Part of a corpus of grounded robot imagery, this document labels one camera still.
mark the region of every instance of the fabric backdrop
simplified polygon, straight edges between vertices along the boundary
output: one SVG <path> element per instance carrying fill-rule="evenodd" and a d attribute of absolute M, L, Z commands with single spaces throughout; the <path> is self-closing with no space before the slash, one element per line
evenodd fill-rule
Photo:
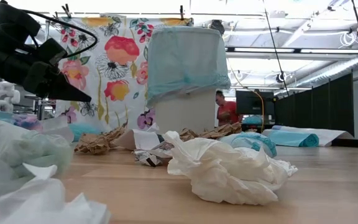
<path fill-rule="evenodd" d="M 125 122 L 132 129 L 147 129 L 155 116 L 155 111 L 146 107 L 147 43 L 155 29 L 192 26 L 193 21 L 104 16 L 60 18 L 92 32 L 98 43 L 59 64 L 69 82 L 92 97 L 91 102 L 58 100 L 56 115 L 67 116 L 69 123 L 85 122 L 103 131 Z M 94 42 L 94 38 L 78 30 L 52 25 L 60 31 L 59 41 L 69 54 Z"/>

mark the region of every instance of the man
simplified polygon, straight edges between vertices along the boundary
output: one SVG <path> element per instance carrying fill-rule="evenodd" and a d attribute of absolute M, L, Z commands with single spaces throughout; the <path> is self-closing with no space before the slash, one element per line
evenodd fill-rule
<path fill-rule="evenodd" d="M 216 91 L 215 102 L 219 106 L 217 115 L 219 126 L 234 124 L 242 120 L 242 116 L 236 112 L 236 102 L 226 101 L 221 90 Z"/>

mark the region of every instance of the wooden clothespin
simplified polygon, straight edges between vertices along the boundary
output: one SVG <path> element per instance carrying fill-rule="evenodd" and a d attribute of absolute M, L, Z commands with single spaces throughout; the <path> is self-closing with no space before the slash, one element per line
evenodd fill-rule
<path fill-rule="evenodd" d="M 183 6 L 180 6 L 180 20 L 185 20 L 185 18 L 183 18 Z"/>
<path fill-rule="evenodd" d="M 62 9 L 65 11 L 67 17 L 71 18 L 71 14 L 70 14 L 70 11 L 68 9 L 68 4 L 66 4 L 66 7 L 62 6 Z"/>

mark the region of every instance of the black divider panel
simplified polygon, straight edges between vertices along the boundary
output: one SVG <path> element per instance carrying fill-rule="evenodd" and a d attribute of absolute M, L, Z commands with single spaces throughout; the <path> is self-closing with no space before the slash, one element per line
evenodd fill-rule
<path fill-rule="evenodd" d="M 346 75 L 331 82 L 331 126 L 354 136 L 353 78 Z"/>
<path fill-rule="evenodd" d="M 275 123 L 278 125 L 293 126 L 295 120 L 293 119 L 293 103 L 294 96 L 286 97 L 275 103 Z"/>
<path fill-rule="evenodd" d="M 296 94 L 295 102 L 295 124 L 297 128 L 312 127 L 311 91 Z"/>
<path fill-rule="evenodd" d="M 354 134 L 352 74 L 277 100 L 275 114 L 278 125 L 335 129 Z"/>

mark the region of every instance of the wooden tabletop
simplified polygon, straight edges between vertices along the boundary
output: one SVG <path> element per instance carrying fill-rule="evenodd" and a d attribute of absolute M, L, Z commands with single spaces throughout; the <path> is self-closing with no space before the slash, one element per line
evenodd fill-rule
<path fill-rule="evenodd" d="M 278 147 L 299 171 L 267 206 L 206 202 L 186 177 L 134 163 L 129 151 L 76 154 L 63 177 L 67 199 L 84 192 L 108 205 L 111 223 L 358 223 L 358 149 Z"/>

